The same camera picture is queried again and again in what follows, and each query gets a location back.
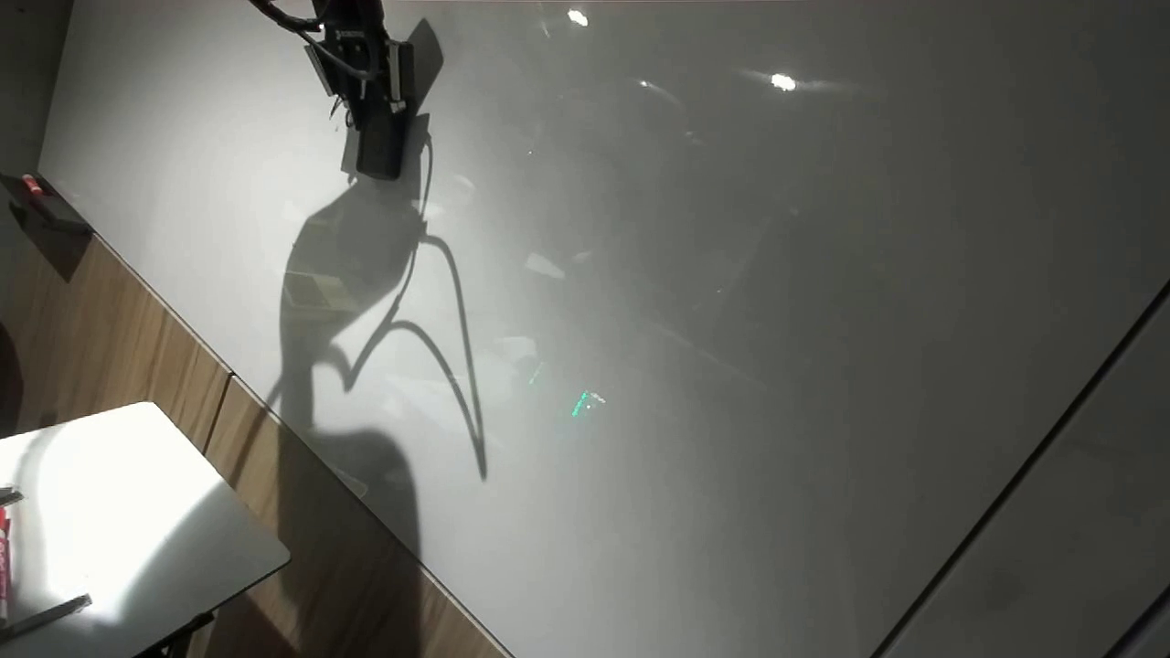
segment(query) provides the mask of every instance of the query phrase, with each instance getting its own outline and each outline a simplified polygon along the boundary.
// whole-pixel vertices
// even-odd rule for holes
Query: wooden floor
[[[293,552],[190,654],[505,654],[106,245],[91,241],[66,281],[0,227],[0,435],[139,398],[172,413]]]

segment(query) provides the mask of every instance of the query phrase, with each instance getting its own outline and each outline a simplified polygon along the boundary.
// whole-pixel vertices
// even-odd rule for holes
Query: white backdrop
[[[1155,4],[578,11],[388,4],[431,146],[336,201],[293,37],[77,0],[44,172],[516,654],[863,654],[1166,278]],[[420,172],[486,479],[413,329],[347,380]],[[472,398],[435,245],[395,318]]]

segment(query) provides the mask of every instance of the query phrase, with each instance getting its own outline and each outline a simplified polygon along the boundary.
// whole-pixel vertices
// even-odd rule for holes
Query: robotic arm
[[[358,132],[358,172],[399,179],[413,121],[413,51],[384,29],[380,0],[314,0],[318,18],[296,18],[271,0],[252,0],[274,26],[303,37],[329,95]]]

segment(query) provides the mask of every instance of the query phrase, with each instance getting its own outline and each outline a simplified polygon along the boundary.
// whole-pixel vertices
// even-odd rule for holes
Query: white wall
[[[388,7],[442,44],[486,483],[413,333],[340,380],[424,183],[329,205],[340,121],[249,4],[80,0],[44,172],[512,651],[863,654],[1166,278],[1166,7],[585,11]],[[399,318],[468,380],[431,245]]]
[[[69,0],[0,4],[0,172],[29,172],[40,154]]]

